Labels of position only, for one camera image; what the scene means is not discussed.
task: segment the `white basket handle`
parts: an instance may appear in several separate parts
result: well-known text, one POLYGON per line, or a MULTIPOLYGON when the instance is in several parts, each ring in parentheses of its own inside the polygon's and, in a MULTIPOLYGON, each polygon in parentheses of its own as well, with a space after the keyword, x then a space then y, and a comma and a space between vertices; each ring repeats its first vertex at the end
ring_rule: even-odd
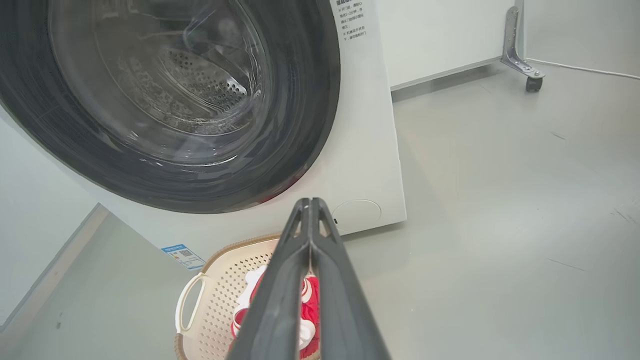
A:
POLYGON ((205 274, 203 274, 201 272, 198 275, 194 276, 193 279, 189 280, 189 282, 184 287, 184 289, 182 289, 182 293, 180 294, 180 297, 178 298, 178 306, 175 308, 175 330, 179 334, 183 334, 184 335, 191 328, 191 323, 193 323, 193 317, 195 316, 196 310, 198 310, 198 305, 200 304, 200 299, 202 298, 202 293, 204 292, 205 278, 208 278, 208 276, 206 276, 205 274), (182 312, 184 310, 184 302, 186 301, 187 295, 189 295, 189 293, 191 292, 191 289, 193 288, 193 286, 199 280, 202 280, 202 291, 200 291, 200 294, 198 296, 198 300, 196 301, 196 306, 193 308, 193 313, 191 314, 191 319, 189 320, 189 325, 187 325, 187 327, 183 327, 182 326, 182 312))

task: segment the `clothes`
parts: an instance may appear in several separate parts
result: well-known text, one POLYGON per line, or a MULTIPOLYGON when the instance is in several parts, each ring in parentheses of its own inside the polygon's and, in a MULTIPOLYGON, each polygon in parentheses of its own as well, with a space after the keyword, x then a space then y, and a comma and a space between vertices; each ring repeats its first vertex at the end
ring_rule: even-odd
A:
MULTIPOLYGON (((233 323, 231 325, 231 333, 233 337, 237 337, 242 322, 250 307, 257 288, 260 286, 262 276, 266 266, 249 271, 244 277, 247 287, 237 299, 238 306, 234 311, 233 323)), ((301 320, 300 320, 300 338, 298 339, 298 348, 300 349, 300 359, 306 359, 314 355, 320 346, 320 317, 319 317, 319 281, 315 276, 307 276, 303 279, 301 292, 301 320)))

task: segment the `round glass door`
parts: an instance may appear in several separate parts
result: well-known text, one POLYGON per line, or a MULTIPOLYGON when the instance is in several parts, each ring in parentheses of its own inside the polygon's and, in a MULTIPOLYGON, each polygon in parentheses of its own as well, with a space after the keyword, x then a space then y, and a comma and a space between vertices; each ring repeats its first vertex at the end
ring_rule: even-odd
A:
POLYGON ((295 183, 337 107, 330 4, 6 1, 0 97, 42 146, 149 206, 222 213, 295 183))

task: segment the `white washing machine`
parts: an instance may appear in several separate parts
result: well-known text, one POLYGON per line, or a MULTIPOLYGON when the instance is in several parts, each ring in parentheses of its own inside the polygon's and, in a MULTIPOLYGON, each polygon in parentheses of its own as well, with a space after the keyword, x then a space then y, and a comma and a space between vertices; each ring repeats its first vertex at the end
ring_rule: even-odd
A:
POLYGON ((406 219, 375 1, 0 7, 5 120, 188 268, 302 197, 343 234, 406 219))

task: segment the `metal bracket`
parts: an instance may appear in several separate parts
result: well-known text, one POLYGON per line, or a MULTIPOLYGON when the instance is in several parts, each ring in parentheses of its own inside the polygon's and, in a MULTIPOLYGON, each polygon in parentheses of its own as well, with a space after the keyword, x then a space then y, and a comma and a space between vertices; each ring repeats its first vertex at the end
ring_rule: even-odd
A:
POLYGON ((521 74, 529 76, 532 79, 541 79, 545 75, 542 71, 529 65, 526 61, 518 56, 516 50, 516 44, 518 42, 518 18, 520 16, 520 10, 517 6, 509 9, 507 12, 507 24, 504 29, 504 50, 502 52, 503 64, 511 67, 521 74))

